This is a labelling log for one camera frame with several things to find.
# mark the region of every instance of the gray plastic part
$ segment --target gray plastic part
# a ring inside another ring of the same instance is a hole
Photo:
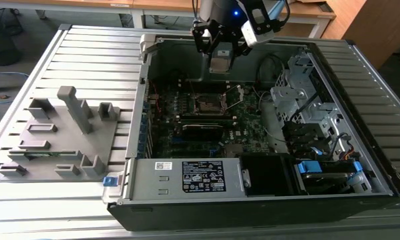
[[[81,106],[81,109],[83,109],[83,112],[84,112],[87,118],[88,119],[92,118],[93,117],[93,113],[92,113],[92,110],[89,108],[89,105],[88,105],[88,102],[87,102],[85,99],[81,100],[80,106]]]
[[[105,171],[105,165],[100,159],[100,156],[95,156],[93,163],[87,155],[83,156],[80,168],[88,176],[99,176]]]
[[[59,26],[59,30],[69,30],[72,29],[73,25],[72,24],[67,24],[67,23],[63,23],[60,26]]]
[[[51,143],[47,140],[21,140],[17,147],[27,150],[47,150]]]
[[[64,177],[73,177],[80,174],[80,170],[73,164],[56,164],[55,172]]]
[[[113,111],[119,116],[120,108],[113,107]],[[20,140],[47,140],[51,143],[51,148],[48,150],[19,148],[9,150],[8,157],[28,169],[29,174],[24,176],[0,175],[1,181],[61,181],[63,177],[55,173],[56,164],[73,164],[80,170],[80,174],[67,176],[65,181],[101,181],[107,176],[107,168],[101,174],[88,175],[81,170],[81,160],[83,156],[87,155],[93,165],[97,155],[101,163],[108,165],[117,121],[101,121],[97,106],[91,107],[91,112],[93,117],[89,122],[95,129],[91,134],[83,134],[65,106],[56,106],[55,111],[48,113],[49,119],[41,120],[41,124],[56,125],[56,132],[29,132],[27,127],[24,128]],[[36,124],[40,124],[40,121],[35,118],[27,122],[27,125]]]
[[[59,130],[53,123],[28,124],[28,132],[31,133],[53,133]]]
[[[103,121],[116,121],[117,120],[117,114],[113,108],[113,104],[111,102],[101,102],[99,104],[99,117]]]
[[[92,125],[76,98],[76,91],[73,86],[61,86],[57,91],[57,98],[65,102],[68,112],[77,123],[81,132],[88,134],[92,131]]]
[[[53,106],[47,98],[35,98],[25,110],[31,112],[35,119],[49,119],[48,112],[53,110]]]
[[[0,173],[7,176],[24,176],[27,173],[27,169],[19,164],[3,164],[0,166]]]

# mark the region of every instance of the blue handle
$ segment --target blue handle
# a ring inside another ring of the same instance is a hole
[[[278,19],[279,18],[279,15],[283,11],[283,8],[286,7],[286,1],[284,0],[280,0],[271,8],[270,12],[268,12],[268,16],[270,16],[270,19],[274,20],[274,19]]]

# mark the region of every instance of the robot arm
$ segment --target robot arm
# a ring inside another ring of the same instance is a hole
[[[288,11],[286,20],[278,20],[284,5],[290,9],[287,0],[204,0],[191,29],[199,53],[211,56],[220,42],[232,43],[231,69],[235,58],[248,55],[252,47],[268,42],[282,30],[290,17]],[[209,37],[204,41],[207,30]]]

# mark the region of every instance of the white sticker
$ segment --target white sticker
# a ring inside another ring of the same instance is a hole
[[[217,51],[217,56],[229,56],[229,51]]]
[[[172,162],[168,161],[156,161],[155,162],[156,170],[172,170]]]
[[[128,8],[128,4],[109,4],[112,7],[121,7],[121,8]]]

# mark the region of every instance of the blue drive latch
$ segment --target blue drive latch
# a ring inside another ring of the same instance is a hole
[[[319,161],[302,161],[298,164],[299,172],[302,174],[322,173],[322,167]]]

